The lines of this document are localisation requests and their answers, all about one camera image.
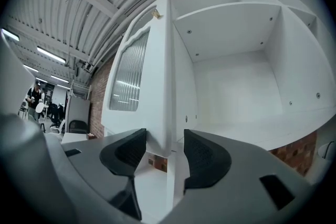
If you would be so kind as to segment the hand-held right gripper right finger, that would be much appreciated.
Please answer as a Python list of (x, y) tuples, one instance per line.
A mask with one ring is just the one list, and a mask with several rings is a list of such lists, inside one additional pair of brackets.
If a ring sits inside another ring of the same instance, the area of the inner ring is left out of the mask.
[(190, 171), (184, 195), (161, 224), (286, 224), (313, 192), (256, 145), (187, 129), (184, 154)]

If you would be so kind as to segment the white shelf desk unit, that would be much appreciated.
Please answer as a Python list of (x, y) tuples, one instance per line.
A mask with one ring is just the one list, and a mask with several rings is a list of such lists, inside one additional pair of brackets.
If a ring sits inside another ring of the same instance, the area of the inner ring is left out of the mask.
[(336, 115), (336, 41), (301, 0), (170, 3), (175, 133), (171, 155), (148, 155), (136, 177), (145, 224), (182, 200), (185, 129), (259, 146), (305, 176)]

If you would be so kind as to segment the fluorescent ceiling light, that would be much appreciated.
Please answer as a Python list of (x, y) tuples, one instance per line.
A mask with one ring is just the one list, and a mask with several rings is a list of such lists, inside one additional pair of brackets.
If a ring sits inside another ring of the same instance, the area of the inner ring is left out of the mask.
[(18, 35), (16, 35), (16, 34), (10, 32), (10, 31), (8, 31), (8, 30), (5, 29), (5, 28), (2, 28), (2, 29), (1, 29), (1, 32), (2, 32), (5, 36), (7, 36), (7, 37), (9, 37), (9, 38), (11, 38), (11, 39), (13, 39), (13, 40), (15, 40), (15, 41), (20, 41), (20, 38), (19, 38)]
[(63, 63), (63, 64), (66, 63), (66, 60), (64, 58), (61, 58), (61, 57), (59, 57), (55, 54), (52, 54), (51, 52), (48, 52), (48, 51), (42, 49), (41, 47), (37, 47), (37, 51), (46, 55), (46, 56), (48, 56), (49, 58), (51, 58), (53, 60), (56, 60), (56, 61), (60, 62), (60, 63)]

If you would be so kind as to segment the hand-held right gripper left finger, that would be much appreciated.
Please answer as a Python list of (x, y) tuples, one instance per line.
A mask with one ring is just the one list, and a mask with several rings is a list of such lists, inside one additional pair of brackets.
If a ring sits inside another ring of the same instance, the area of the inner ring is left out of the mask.
[(46, 136), (52, 164), (79, 220), (141, 220), (135, 171), (146, 129), (61, 144)]

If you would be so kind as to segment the white office chair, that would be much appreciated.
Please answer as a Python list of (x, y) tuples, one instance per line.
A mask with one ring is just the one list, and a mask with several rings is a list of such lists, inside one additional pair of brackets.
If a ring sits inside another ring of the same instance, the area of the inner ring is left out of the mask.
[(59, 126), (51, 126), (50, 127), (50, 131), (52, 133), (55, 133), (55, 134), (61, 134), (62, 133), (62, 129), (63, 129), (64, 125), (65, 125), (65, 122), (66, 122), (66, 120), (63, 119), (62, 122), (59, 124)]

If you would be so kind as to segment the grey partition panel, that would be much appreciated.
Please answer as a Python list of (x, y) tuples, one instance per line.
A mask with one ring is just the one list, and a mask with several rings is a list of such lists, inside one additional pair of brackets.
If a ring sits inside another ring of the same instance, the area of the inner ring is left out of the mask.
[(73, 120), (86, 122), (89, 131), (89, 111), (90, 111), (89, 100), (75, 96), (70, 96), (66, 107), (65, 132), (68, 132), (69, 123)]

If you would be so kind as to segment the small plain white table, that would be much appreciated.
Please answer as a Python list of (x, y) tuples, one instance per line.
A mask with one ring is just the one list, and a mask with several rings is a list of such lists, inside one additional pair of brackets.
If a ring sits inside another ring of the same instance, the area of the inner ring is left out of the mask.
[(83, 133), (68, 133), (66, 132), (62, 138), (61, 144), (86, 141), (87, 135)]

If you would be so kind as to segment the white glass cabinet door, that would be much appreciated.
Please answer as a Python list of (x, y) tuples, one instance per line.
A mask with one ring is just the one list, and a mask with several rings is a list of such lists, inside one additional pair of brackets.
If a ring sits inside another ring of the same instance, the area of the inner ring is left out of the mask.
[[(157, 9), (162, 18), (152, 12)], [(172, 42), (170, 0), (156, 0), (128, 26), (104, 94), (106, 134), (146, 129), (146, 150), (168, 157), (172, 147)]]

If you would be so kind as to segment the white metal rack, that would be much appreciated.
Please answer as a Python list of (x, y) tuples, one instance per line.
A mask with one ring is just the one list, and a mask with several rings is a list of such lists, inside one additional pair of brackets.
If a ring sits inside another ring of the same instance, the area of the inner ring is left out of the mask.
[(76, 83), (74, 80), (69, 86), (70, 95), (89, 100), (91, 93), (91, 86), (84, 86), (79, 83)]

